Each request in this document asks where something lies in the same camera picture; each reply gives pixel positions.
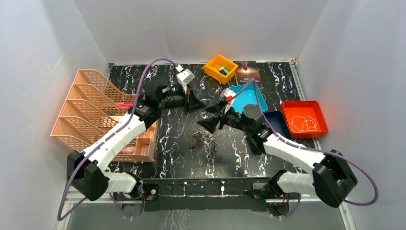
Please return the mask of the cyan square tray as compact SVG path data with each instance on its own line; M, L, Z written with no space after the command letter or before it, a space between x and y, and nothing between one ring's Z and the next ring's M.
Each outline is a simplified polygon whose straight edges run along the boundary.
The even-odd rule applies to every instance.
M258 105L257 97L255 92L257 92L259 103L261 105L262 111L266 112L268 110L268 105L257 85L250 83L244 91L234 100L232 107L238 113L242 113L244 107L247 104L256 104Z

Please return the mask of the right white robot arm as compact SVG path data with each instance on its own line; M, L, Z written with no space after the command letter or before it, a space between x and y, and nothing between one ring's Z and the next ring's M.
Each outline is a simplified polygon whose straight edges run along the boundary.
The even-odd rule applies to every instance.
M262 186L249 191L254 199L283 198L288 193L317 196L330 207L339 207L358 181L338 153L322 154L280 136L264 124L265 117L255 104L248 104L242 113L221 101L206 109L213 116L199 120L198 125L210 133L224 125L242 130L249 144L263 153L279 157L298 166L304 173L279 170Z

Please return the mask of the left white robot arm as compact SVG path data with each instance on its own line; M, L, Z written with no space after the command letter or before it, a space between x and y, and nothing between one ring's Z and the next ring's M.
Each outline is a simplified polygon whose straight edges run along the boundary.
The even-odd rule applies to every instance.
M159 85L152 92L139 95L122 120L103 137L82 152L67 157L66 195L72 186L90 201L105 193L125 193L138 199L143 193L142 181L135 175L107 172L110 162L137 136L161 118L166 109L181 108L190 113L205 108L192 89Z

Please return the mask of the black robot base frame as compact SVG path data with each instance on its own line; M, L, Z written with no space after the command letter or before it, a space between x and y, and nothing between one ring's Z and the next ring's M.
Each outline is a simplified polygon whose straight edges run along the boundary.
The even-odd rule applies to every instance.
M143 179L134 192L115 192L125 205L140 204L141 212L164 210L251 210L280 217L299 195L282 194L269 178Z

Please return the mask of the orange square tray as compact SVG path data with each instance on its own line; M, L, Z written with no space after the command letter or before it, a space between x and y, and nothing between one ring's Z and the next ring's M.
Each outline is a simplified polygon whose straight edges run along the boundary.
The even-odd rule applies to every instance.
M321 138L328 127L317 101L285 101L280 107L293 138Z

